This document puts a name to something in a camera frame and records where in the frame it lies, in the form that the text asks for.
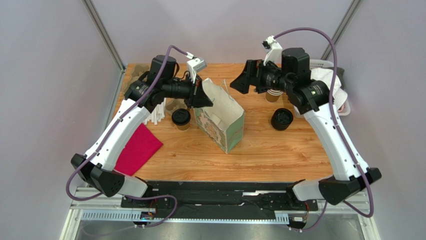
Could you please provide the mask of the black cup lid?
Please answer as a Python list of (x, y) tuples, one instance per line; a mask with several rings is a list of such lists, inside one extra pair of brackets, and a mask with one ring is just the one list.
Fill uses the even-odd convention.
[(178, 109), (171, 115), (173, 123), (188, 123), (191, 121), (191, 114), (188, 109)]

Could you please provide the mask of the single pulp cup carrier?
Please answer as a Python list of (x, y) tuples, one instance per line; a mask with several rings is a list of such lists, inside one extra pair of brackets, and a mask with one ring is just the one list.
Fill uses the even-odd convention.
[(167, 101), (164, 107), (165, 112), (169, 115), (172, 115), (178, 109), (188, 109), (183, 99), (171, 98)]

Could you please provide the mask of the green white paper bag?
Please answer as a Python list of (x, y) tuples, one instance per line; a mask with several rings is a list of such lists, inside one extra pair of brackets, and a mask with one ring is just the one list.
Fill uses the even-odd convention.
[(230, 95), (226, 80), (217, 85), (206, 78), (202, 86), (213, 106), (195, 108), (195, 122), (225, 154), (229, 154), (243, 139), (245, 110)]

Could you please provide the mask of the brown paper coffee cup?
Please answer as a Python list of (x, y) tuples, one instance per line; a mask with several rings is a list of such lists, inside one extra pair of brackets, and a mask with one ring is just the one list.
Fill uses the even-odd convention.
[(174, 125), (177, 127), (178, 130), (180, 131), (187, 131), (190, 128), (190, 122), (186, 122), (186, 123), (178, 123), (175, 122)]

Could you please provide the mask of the stack of paper cups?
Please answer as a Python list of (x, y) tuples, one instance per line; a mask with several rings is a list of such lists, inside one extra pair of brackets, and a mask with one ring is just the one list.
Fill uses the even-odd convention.
[(280, 90), (269, 89), (265, 93), (265, 100), (269, 103), (275, 103), (278, 101), (278, 99), (280, 98), (282, 94), (283, 92)]

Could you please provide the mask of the stack of pulp cup carriers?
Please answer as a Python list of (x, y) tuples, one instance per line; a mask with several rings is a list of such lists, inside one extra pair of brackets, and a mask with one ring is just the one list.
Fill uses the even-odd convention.
[(123, 84), (120, 89), (121, 93), (124, 94), (128, 90), (129, 86), (137, 81), (142, 74), (148, 72), (149, 69), (149, 65), (144, 63), (137, 63), (134, 66), (128, 68), (128, 75), (125, 74)]

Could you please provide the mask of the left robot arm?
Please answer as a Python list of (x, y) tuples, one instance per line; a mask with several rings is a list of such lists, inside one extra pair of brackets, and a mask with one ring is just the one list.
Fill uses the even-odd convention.
[(191, 56), (186, 66), (187, 73), (179, 78), (176, 59), (157, 55), (149, 70), (129, 85), (113, 121), (91, 148), (84, 154), (76, 153), (70, 161), (84, 182), (107, 197), (116, 194), (134, 198), (144, 196), (149, 189), (148, 183), (114, 171), (122, 150), (137, 128), (166, 98), (182, 99), (188, 108), (213, 106), (198, 75), (207, 66), (205, 60)]

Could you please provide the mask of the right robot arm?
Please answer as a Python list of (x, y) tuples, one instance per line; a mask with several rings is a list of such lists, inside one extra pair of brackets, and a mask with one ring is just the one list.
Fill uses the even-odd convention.
[(310, 56), (303, 48), (287, 48), (281, 53), (281, 67), (264, 60), (247, 60), (242, 73), (230, 87), (242, 94), (268, 90), (285, 92), (289, 102), (312, 126), (332, 167), (332, 176), (300, 180), (286, 189), (298, 201), (325, 200), (337, 205), (382, 178), (376, 167), (369, 167), (357, 152), (337, 108), (329, 102), (329, 87), (311, 77)]

